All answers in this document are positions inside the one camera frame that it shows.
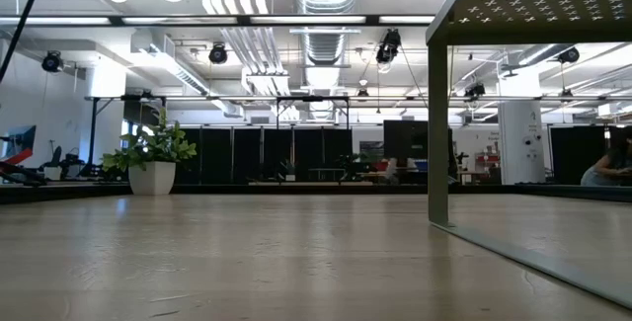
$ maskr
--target wall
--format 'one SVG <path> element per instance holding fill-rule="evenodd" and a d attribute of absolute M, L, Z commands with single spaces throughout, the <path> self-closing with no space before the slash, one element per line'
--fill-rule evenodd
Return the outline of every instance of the wall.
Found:
<path fill-rule="evenodd" d="M 4 59 L 7 45 L 0 41 L 0 46 Z M 12 127 L 36 125 L 34 155 L 23 165 L 39 167 L 50 161 L 51 140 L 62 154 L 79 147 L 85 95 L 85 80 L 77 80 L 75 91 L 74 76 L 46 73 L 38 60 L 16 52 L 0 83 L 0 135 Z"/>

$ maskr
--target black cable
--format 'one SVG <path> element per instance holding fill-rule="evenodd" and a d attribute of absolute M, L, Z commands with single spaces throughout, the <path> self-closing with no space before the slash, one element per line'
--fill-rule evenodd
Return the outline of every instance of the black cable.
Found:
<path fill-rule="evenodd" d="M 9 49 L 7 50 L 7 54 L 4 57 L 4 61 L 2 62 L 2 67 L 0 67 L 0 84 L 2 84 L 2 80 L 4 79 L 4 76 L 9 69 L 11 57 L 13 56 L 13 52 L 16 50 L 16 46 L 18 45 L 18 41 L 20 40 L 20 35 L 22 34 L 22 30 L 27 23 L 27 18 L 29 17 L 29 14 L 31 14 L 31 8 L 33 8 L 33 4 L 35 2 L 36 0 L 27 1 L 27 4 L 24 7 L 24 11 L 22 12 L 22 16 L 20 17 L 18 27 L 13 32 L 13 38 L 11 39 L 11 43 L 9 44 Z"/>

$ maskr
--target ceiling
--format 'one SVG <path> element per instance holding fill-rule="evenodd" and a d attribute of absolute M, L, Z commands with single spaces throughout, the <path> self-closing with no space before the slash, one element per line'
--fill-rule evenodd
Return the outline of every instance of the ceiling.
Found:
<path fill-rule="evenodd" d="M 357 0 L 355 11 L 360 14 L 425 14 L 434 15 L 444 0 Z M 20 0 L 24 6 L 26 0 Z M 295 13 L 294 0 L 267 0 L 272 13 Z M 0 0 L 0 14 L 15 16 L 16 0 Z M 128 0 L 116 4 L 109 0 L 37 0 L 32 14 L 39 15 L 173 15 L 173 14 L 206 14 L 201 0 L 183 0 L 171 3 L 165 0 Z M 13 29 L 2 28 L 0 31 L 11 33 Z M 348 68 L 341 70 L 338 95 L 347 93 L 356 95 L 360 88 L 358 81 L 368 81 L 368 93 L 371 96 L 418 95 L 427 92 L 428 58 L 425 28 L 400 28 L 402 46 L 399 55 L 388 73 L 379 74 L 375 65 L 376 45 L 384 36 L 384 28 L 361 28 L 361 33 L 349 35 L 345 49 L 344 64 Z M 120 56 L 134 67 L 133 75 L 127 80 L 129 87 L 144 87 L 163 92 L 182 92 L 182 83 L 162 68 L 138 65 L 137 54 L 130 51 L 129 39 L 134 29 L 131 28 L 99 28 L 99 29 L 63 29 L 63 28 L 27 28 L 21 40 L 21 49 L 43 54 L 47 40 L 91 40 L 107 50 Z M 207 81 L 211 89 L 226 95 L 244 94 L 240 81 L 242 65 L 228 48 L 229 60 L 222 65 L 210 65 L 209 50 L 215 41 L 224 41 L 217 28 L 163 28 L 155 30 L 155 36 L 168 36 L 177 46 L 177 58 L 185 63 L 197 76 Z M 283 67 L 287 70 L 290 90 L 305 89 L 304 55 L 300 36 L 289 33 L 288 28 L 274 28 L 274 37 Z M 483 60 L 499 60 L 503 63 L 504 53 L 521 53 L 533 50 L 532 45 L 514 46 L 461 46 L 448 51 L 451 66 L 450 87 L 452 92 L 462 95 L 463 89 L 474 82 L 473 75 L 461 80 L 479 68 Z M 614 90 L 620 93 L 621 88 L 632 88 L 632 71 L 624 70 L 632 64 L 632 46 L 625 43 L 578 44 L 577 50 L 581 60 L 575 64 L 564 66 L 564 75 L 558 62 L 543 61 L 537 64 L 540 71 L 540 84 L 544 94 L 558 94 L 566 87 L 577 84 L 582 95 L 603 95 Z M 76 54 L 72 60 L 89 66 L 90 60 L 80 60 Z M 476 78 L 486 85 L 488 95 L 496 93 L 498 72 L 495 64 L 479 68 Z M 591 81 L 603 76 L 612 78 L 591 85 Z M 390 106 L 406 107 L 409 103 L 387 103 Z M 559 104 L 544 104 L 551 108 Z M 584 103 L 574 106 L 577 113 L 593 111 L 596 103 Z"/>

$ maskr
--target ventilation duct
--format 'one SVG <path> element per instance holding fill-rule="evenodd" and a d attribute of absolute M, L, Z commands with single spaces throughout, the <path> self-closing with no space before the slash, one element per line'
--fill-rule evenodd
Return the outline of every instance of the ventilation duct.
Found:
<path fill-rule="evenodd" d="M 186 63 L 176 59 L 176 46 L 167 36 L 160 38 L 154 36 L 149 30 L 137 30 L 131 36 L 130 44 L 132 53 L 144 53 L 147 59 L 156 66 L 167 70 L 180 82 L 188 85 L 200 95 L 218 95 L 212 92 L 206 82 Z M 242 118 L 244 116 L 244 108 L 240 106 L 219 100 L 211 102 L 221 109 L 227 118 Z"/>
<path fill-rule="evenodd" d="M 355 4 L 356 0 L 296 0 L 298 12 L 301 14 L 346 14 L 353 11 Z M 341 63 L 346 42 L 347 35 L 306 34 L 302 36 L 305 63 L 324 66 L 305 69 L 305 78 L 309 86 L 333 89 L 338 85 L 340 69 L 332 68 L 332 66 Z M 312 115 L 315 119 L 325 119 L 331 115 L 331 113 L 323 113 L 322 107 L 312 109 L 314 109 Z"/>

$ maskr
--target desk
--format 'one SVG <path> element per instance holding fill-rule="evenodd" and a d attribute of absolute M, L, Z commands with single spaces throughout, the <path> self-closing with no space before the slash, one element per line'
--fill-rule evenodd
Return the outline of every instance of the desk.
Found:
<path fill-rule="evenodd" d="M 469 171 L 461 171 L 456 174 L 458 175 L 458 181 L 461 183 L 461 185 L 465 185 L 465 181 L 463 180 L 463 177 L 465 176 L 470 176 L 471 184 L 474 185 L 475 182 L 478 181 L 480 177 L 490 175 L 488 172 L 469 172 Z"/>
<path fill-rule="evenodd" d="M 311 178 L 312 172 L 318 173 L 318 182 L 322 182 L 323 176 L 327 177 L 328 173 L 332 174 L 333 182 L 338 182 L 345 175 L 345 170 L 342 168 L 312 168 L 312 169 L 309 169 L 308 172 L 309 172 L 310 178 Z M 341 173 L 340 178 L 336 179 L 336 173 Z"/>

